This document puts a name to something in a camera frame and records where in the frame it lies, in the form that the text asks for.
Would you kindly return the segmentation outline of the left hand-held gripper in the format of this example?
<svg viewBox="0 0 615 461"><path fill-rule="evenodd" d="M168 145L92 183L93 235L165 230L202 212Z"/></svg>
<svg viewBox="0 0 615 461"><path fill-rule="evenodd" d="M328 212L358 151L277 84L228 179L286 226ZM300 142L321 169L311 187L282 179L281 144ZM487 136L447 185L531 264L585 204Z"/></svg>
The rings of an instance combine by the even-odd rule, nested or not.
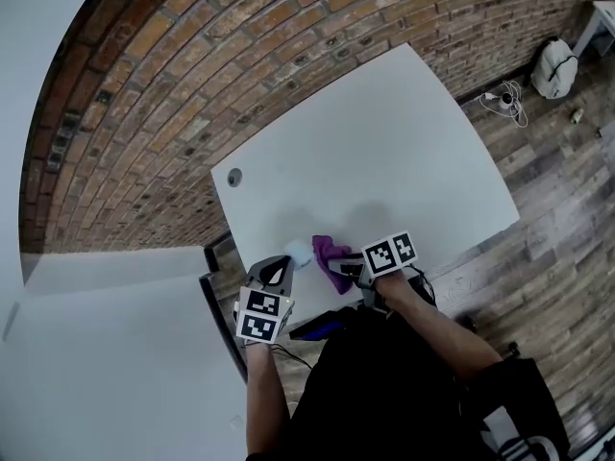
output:
<svg viewBox="0 0 615 461"><path fill-rule="evenodd" d="M278 260L277 256L270 256L251 266L247 275L248 287L240 288L239 298L234 304L237 337L271 345L292 314L295 302L289 296L294 260L290 255L280 259L281 274L276 290L279 295L258 290L274 279L279 271Z"/></svg>

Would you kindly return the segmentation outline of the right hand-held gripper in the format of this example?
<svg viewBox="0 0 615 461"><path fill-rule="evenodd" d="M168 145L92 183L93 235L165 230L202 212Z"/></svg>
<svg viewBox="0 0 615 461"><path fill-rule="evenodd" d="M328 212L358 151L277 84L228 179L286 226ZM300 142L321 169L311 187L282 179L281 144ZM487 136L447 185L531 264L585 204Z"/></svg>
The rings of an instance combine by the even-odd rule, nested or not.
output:
<svg viewBox="0 0 615 461"><path fill-rule="evenodd" d="M358 281L364 303L379 312L388 312L380 293L376 290L377 278L402 270L417 259L417 253L407 230L400 231L370 243L361 249L361 253L344 254L331 258L329 269L345 279Z"/></svg>

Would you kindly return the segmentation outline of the purple cleaning cloth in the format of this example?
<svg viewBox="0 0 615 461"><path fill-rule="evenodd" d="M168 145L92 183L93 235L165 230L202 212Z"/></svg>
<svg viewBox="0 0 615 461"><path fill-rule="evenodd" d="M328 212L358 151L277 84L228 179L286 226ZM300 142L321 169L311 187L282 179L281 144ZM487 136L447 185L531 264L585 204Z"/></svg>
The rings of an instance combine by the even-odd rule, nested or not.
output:
<svg viewBox="0 0 615 461"><path fill-rule="evenodd" d="M347 293L353 286L350 278L333 272L328 263L331 259L342 258L353 250L349 246L336 246L328 235L313 235L312 248L320 269L325 273L339 295Z"/></svg>

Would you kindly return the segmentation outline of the person's left forearm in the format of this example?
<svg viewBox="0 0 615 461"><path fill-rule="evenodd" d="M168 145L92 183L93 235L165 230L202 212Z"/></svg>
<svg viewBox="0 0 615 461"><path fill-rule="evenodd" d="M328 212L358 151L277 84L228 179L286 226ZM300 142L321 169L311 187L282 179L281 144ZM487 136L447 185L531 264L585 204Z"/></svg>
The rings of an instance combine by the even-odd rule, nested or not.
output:
<svg viewBox="0 0 615 461"><path fill-rule="evenodd" d="M248 455L279 451L290 421L283 385L270 347L246 348Z"/></svg>

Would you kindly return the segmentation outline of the person's right forearm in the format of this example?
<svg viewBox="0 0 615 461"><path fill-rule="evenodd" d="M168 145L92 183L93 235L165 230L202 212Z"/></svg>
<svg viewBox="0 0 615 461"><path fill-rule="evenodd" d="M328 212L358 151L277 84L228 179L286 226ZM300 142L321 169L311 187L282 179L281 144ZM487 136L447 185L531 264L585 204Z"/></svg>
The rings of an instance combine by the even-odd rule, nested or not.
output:
<svg viewBox="0 0 615 461"><path fill-rule="evenodd" d="M458 378L470 380L503 361L482 338L428 304L401 271L379 277L375 284L386 305L404 317Z"/></svg>

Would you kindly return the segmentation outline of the black chest device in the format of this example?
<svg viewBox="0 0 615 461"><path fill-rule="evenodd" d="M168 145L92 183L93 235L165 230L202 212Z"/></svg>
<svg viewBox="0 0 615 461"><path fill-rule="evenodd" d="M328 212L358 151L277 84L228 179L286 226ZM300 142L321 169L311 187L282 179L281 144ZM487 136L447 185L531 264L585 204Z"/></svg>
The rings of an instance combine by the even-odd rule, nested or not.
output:
<svg viewBox="0 0 615 461"><path fill-rule="evenodd" d="M327 340L353 323L365 310L366 307L363 304L358 307L344 306L338 310L329 310L291 330L289 338L308 342Z"/></svg>

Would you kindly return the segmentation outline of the person's black shirt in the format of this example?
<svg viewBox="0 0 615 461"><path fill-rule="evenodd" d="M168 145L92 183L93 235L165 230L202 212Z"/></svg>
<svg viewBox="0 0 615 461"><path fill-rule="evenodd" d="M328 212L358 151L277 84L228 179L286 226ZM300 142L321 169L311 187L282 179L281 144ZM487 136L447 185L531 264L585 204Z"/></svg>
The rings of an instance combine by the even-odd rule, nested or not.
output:
<svg viewBox="0 0 615 461"><path fill-rule="evenodd" d="M246 461L551 461L570 450L534 361L503 358L465 381L400 314L361 312L333 335L288 411L283 447Z"/></svg>

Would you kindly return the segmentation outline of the white backpack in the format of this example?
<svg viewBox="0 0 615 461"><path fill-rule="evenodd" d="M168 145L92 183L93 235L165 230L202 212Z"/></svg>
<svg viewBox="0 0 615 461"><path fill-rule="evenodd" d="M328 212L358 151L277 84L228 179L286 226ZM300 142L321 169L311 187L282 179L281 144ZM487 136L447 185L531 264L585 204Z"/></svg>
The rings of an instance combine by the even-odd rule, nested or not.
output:
<svg viewBox="0 0 615 461"><path fill-rule="evenodd" d="M578 73L578 58L560 38L549 38L541 48L529 80L545 99L565 97Z"/></svg>

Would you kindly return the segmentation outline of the white table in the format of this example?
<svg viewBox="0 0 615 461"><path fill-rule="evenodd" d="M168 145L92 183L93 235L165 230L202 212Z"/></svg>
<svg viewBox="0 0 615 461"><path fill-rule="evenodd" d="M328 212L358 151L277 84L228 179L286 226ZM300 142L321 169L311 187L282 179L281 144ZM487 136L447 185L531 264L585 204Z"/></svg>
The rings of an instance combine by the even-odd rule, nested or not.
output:
<svg viewBox="0 0 615 461"><path fill-rule="evenodd" d="M615 44L615 1L594 1L593 8L591 18L573 49L573 54L577 58L595 38L598 31L607 31L607 34L599 36L594 44L601 57Z"/></svg>

